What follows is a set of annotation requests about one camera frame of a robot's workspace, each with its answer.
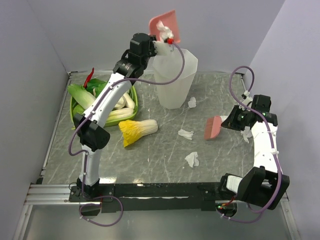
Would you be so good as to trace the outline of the paper scrap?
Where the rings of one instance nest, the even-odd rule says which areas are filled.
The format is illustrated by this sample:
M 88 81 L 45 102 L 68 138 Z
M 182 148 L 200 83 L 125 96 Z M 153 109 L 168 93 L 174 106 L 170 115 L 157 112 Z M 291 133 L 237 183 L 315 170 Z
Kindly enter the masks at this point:
M 185 158 L 184 158 L 188 165 L 193 168 L 193 167 L 198 167 L 200 162 L 198 160 L 198 153 L 195 151 L 195 152 L 191 152 L 189 155 L 187 155 Z
M 195 97 L 191 97 L 190 100 L 188 101 L 188 107 L 190 109 L 195 108 L 197 106 L 197 101 Z
M 240 134 L 243 137 L 243 140 L 249 144 L 250 143 L 249 139 L 253 137 L 250 127 L 246 126 L 244 130 L 240 131 Z
M 178 131 L 178 135 L 187 139 L 187 140 L 190 140 L 192 141 L 193 140 L 193 135 L 194 135 L 194 131 L 186 131 L 184 129 L 180 129 Z
M 156 24 L 156 28 L 159 30 L 159 38 L 161 42 L 169 44 L 174 42 L 174 34 L 172 30 L 165 26 L 161 20 Z

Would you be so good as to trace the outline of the pink hand brush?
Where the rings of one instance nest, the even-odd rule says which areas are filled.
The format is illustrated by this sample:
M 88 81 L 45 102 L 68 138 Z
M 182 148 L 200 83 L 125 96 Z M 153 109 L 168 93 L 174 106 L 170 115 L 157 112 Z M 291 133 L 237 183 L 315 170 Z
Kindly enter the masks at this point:
M 214 116 L 206 120 L 204 128 L 204 139 L 206 141 L 216 138 L 221 130 L 222 118 L 220 116 Z

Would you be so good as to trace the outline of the pink dustpan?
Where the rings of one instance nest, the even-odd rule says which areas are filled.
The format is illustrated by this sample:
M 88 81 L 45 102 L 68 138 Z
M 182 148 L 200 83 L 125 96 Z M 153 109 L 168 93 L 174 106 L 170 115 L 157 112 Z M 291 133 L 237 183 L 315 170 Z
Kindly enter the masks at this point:
M 157 23 L 159 21 L 162 21 L 163 25 L 165 27 L 168 27 L 172 31 L 174 42 L 180 43 L 181 38 L 180 38 L 180 32 L 179 32 L 179 27 L 177 22 L 176 11 L 173 9 L 161 15 L 155 16 L 149 21 L 149 24 L 148 24 L 149 34 L 155 35 L 158 41 L 161 39 L 160 31 L 157 28 Z

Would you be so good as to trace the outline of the paper scrap edge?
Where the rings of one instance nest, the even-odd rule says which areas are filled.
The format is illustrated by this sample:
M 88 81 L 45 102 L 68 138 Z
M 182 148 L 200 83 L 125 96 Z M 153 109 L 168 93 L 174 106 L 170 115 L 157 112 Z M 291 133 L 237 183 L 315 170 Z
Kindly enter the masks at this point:
M 225 120 L 228 118 L 228 116 L 223 115 L 223 116 L 221 116 L 220 118 L 221 118 L 222 121 L 225 121 Z

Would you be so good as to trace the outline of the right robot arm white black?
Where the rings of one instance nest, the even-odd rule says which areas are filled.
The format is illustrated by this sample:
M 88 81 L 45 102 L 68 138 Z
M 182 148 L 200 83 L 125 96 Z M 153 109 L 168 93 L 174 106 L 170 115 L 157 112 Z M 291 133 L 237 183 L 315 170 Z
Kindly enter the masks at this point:
M 235 195 L 239 201 L 273 210 L 289 187 L 290 178 L 279 164 L 278 118 L 270 112 L 271 103 L 269 96 L 255 95 L 250 109 L 234 105 L 222 121 L 221 127 L 234 131 L 248 127 L 254 143 L 252 169 L 244 177 L 230 173 L 221 177 L 218 193 L 223 199 Z

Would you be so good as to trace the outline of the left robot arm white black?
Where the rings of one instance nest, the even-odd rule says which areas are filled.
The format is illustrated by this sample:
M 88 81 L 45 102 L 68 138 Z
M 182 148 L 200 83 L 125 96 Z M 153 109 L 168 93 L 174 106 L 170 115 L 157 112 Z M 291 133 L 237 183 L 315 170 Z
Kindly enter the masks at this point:
M 102 149 L 110 140 L 110 134 L 104 129 L 107 118 L 124 93 L 142 76 L 149 59 L 156 55 L 155 41 L 155 35 L 134 34 L 129 49 L 115 64 L 100 95 L 83 114 L 77 113 L 73 117 L 82 153 L 82 167 L 76 185 L 87 201 L 93 201 L 99 195 L 100 158 Z

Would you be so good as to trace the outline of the white radish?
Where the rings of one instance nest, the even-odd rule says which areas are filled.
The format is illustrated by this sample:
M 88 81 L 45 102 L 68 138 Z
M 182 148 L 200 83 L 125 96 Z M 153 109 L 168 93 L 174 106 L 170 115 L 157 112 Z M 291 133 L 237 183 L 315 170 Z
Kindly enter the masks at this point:
M 127 92 L 123 94 L 123 96 L 120 98 L 118 103 L 123 108 L 127 107 L 127 108 L 134 109 L 136 106 L 135 102 L 133 101 L 133 99 L 130 97 L 130 95 Z

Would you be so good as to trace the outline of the white plastic waste bin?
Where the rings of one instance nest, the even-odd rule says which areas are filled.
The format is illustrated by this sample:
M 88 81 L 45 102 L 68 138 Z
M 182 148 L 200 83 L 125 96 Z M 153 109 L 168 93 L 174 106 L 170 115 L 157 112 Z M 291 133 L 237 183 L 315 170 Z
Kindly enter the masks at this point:
M 183 69 L 182 56 L 178 49 L 166 56 L 155 56 L 152 63 L 157 83 L 169 82 L 181 73 L 173 83 L 156 86 L 160 104 L 169 110 L 178 109 L 183 105 L 198 68 L 198 59 L 187 49 L 181 51 L 185 60 Z

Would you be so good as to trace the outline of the red chili pepper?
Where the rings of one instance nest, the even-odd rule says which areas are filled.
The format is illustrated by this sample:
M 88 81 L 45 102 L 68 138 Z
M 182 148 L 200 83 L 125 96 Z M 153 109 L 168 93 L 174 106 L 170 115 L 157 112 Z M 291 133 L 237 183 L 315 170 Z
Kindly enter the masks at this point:
M 93 76 L 93 74 L 94 74 L 94 71 L 95 71 L 95 68 L 93 67 L 93 68 L 91 69 L 90 74 L 86 77 L 85 82 L 84 82 L 84 84 L 83 84 L 83 87 L 84 87 L 85 89 L 87 88 L 88 83 L 91 81 L 92 76 Z

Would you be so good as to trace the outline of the green vegetable tray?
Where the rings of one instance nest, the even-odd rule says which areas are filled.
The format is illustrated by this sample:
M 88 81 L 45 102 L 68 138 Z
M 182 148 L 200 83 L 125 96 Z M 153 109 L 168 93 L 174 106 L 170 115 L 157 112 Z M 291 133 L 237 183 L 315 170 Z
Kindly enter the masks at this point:
M 105 123 L 105 127 L 116 126 L 121 121 L 125 120 L 133 120 L 138 112 L 138 95 L 135 87 L 131 87 L 130 90 L 127 92 L 127 95 L 131 98 L 129 103 L 126 102 L 125 106 L 118 111 L 118 114 L 112 114 L 112 117 L 108 117 Z M 69 101 L 69 108 L 70 108 L 70 119 L 73 123 L 74 113 L 78 112 L 83 113 L 84 110 L 81 106 L 78 107 L 77 101 L 71 96 Z

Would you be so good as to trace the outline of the green celery stalk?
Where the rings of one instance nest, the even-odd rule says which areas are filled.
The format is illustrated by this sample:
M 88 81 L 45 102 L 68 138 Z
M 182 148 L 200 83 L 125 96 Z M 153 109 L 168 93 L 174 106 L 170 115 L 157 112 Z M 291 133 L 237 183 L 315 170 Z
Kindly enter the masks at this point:
M 134 109 L 129 107 L 113 110 L 110 112 L 104 126 L 110 127 L 110 126 L 118 125 L 119 122 L 124 121 L 129 117 L 131 117 L 133 113 L 134 113 Z

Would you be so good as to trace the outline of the large white napa cabbage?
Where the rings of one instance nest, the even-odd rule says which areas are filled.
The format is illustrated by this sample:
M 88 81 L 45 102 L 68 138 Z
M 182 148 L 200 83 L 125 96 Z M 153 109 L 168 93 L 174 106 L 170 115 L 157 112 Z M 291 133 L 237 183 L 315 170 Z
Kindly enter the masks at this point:
M 96 100 L 82 85 L 70 84 L 67 91 L 84 110 L 88 109 Z

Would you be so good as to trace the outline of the yellow napa cabbage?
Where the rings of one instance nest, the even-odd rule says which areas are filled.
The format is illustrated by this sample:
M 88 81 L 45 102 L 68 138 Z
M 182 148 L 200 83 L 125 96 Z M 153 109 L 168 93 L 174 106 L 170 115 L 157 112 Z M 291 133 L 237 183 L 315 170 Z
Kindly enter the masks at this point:
M 125 120 L 118 124 L 123 136 L 123 146 L 127 147 L 140 138 L 154 134 L 158 131 L 158 123 L 154 119 L 142 121 Z

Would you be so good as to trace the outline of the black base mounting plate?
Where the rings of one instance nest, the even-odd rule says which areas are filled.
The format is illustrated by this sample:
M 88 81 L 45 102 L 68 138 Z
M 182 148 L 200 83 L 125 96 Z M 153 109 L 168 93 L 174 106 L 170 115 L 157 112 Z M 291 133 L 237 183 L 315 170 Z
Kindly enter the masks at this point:
M 70 189 L 69 202 L 97 205 L 102 213 L 124 211 L 201 210 L 215 211 L 234 194 L 218 182 L 110 183 L 100 184 L 83 197 L 79 186 Z

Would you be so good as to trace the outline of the aluminium rail frame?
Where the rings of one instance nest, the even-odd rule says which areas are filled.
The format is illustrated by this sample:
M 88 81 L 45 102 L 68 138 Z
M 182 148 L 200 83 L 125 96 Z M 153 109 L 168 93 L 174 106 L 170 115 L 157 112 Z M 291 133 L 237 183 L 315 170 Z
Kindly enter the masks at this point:
M 30 205 L 58 205 L 125 200 L 197 200 L 225 203 L 233 194 L 218 191 L 217 183 L 103 183 L 93 196 L 83 196 L 75 184 L 32 184 L 25 199 Z

